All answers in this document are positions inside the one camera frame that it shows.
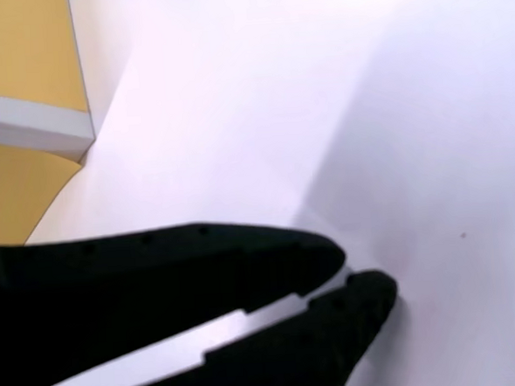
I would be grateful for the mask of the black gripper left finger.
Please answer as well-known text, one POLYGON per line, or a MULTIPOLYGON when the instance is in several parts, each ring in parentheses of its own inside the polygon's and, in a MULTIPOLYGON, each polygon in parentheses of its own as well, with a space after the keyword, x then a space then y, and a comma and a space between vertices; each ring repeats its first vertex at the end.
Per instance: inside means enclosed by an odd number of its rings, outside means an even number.
POLYGON ((345 260, 324 236, 239 224, 0 245, 0 386, 53 386, 230 312, 307 295, 345 260))

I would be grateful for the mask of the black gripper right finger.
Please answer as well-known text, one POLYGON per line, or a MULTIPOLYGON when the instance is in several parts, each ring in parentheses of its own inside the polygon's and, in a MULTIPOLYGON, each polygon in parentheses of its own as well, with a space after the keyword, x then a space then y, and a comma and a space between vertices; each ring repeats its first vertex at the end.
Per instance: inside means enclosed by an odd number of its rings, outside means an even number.
POLYGON ((212 350, 198 368, 146 386, 345 386, 396 299, 397 283, 386 273, 354 273, 303 313, 212 350))

